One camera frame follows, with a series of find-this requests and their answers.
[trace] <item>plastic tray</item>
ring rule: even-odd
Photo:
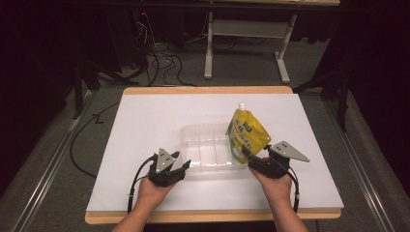
[[[226,136],[228,123],[194,124],[181,128],[182,162],[190,160],[189,172],[239,170],[247,167],[236,160]]]

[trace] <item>human hand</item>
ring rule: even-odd
[[[292,187],[292,180],[288,175],[284,175],[278,179],[272,179],[254,170],[253,168],[249,168],[249,170],[262,185],[263,192],[265,193],[269,206],[272,210],[274,210],[277,205],[281,205],[282,203],[290,205],[290,189]]]
[[[145,204],[153,207],[154,210],[162,203],[163,199],[175,185],[176,183],[168,187],[158,187],[148,178],[142,178],[139,183],[137,202],[143,201]]]

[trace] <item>yellow bag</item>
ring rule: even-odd
[[[252,155],[257,155],[271,141],[271,136],[253,114],[245,109],[244,103],[239,104],[226,134],[229,137],[231,153],[241,163],[248,162],[242,153],[242,145],[245,145]]]

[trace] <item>wooden table edge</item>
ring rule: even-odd
[[[289,86],[130,87],[123,95],[157,94],[293,94]]]
[[[90,212],[85,214],[88,224],[118,223],[127,212]],[[301,219],[336,219],[341,209],[300,209]],[[196,223],[196,222],[228,222],[228,221],[263,221],[273,220],[270,210],[235,210],[235,211],[175,211],[153,212],[147,223]]]

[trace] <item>gray carpet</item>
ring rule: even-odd
[[[198,86],[228,85],[281,85],[278,70],[273,60],[273,47],[277,41],[256,44],[256,40],[244,39],[232,49],[226,51],[229,43],[217,43],[214,55],[214,75],[212,80],[203,79],[205,47],[198,43],[179,50],[170,47],[163,54],[178,54],[183,61],[180,78]],[[159,50],[166,46],[159,45]],[[291,43],[285,55],[285,64],[291,79],[291,86],[309,80],[326,48],[326,43],[309,44],[306,41]],[[168,62],[160,59],[166,66]],[[154,85],[179,84],[176,78],[178,69],[161,69]],[[124,67],[124,74],[130,69]],[[150,77],[155,70],[150,68]],[[141,85],[148,83],[147,76],[136,78]],[[118,102],[124,86],[102,81],[99,92],[93,93],[78,129],[98,113]],[[363,186],[351,162],[349,148],[346,148],[345,137],[351,142],[372,186],[378,193],[380,201],[395,231],[410,231],[410,203],[400,183],[393,174],[372,138],[371,132],[363,120],[360,109],[349,96],[347,110],[347,133],[340,132],[332,113],[333,102],[321,101],[319,90],[311,90],[301,95],[302,103],[311,123],[319,146],[329,165],[345,208],[341,217],[331,220],[320,220],[320,231],[392,231],[381,228],[375,213],[368,204]],[[73,93],[68,96],[69,105],[49,124],[44,136],[39,141],[29,160],[21,168],[9,189],[0,201],[0,231],[11,231],[23,212],[25,205],[42,178],[64,134],[73,120]],[[79,135],[73,145],[76,162],[87,171],[97,174],[103,157],[103,151],[109,137],[117,106],[108,109],[100,117],[102,124],[90,123]],[[69,147],[64,150],[61,166],[47,187],[46,195],[32,220],[27,223],[28,231],[109,231],[113,225],[88,225],[84,221],[85,209],[93,189],[95,179],[84,175],[73,166],[70,160]],[[305,221],[309,231],[317,231],[316,221]],[[271,221],[247,223],[188,223],[188,224],[149,224],[146,231],[273,231]]]

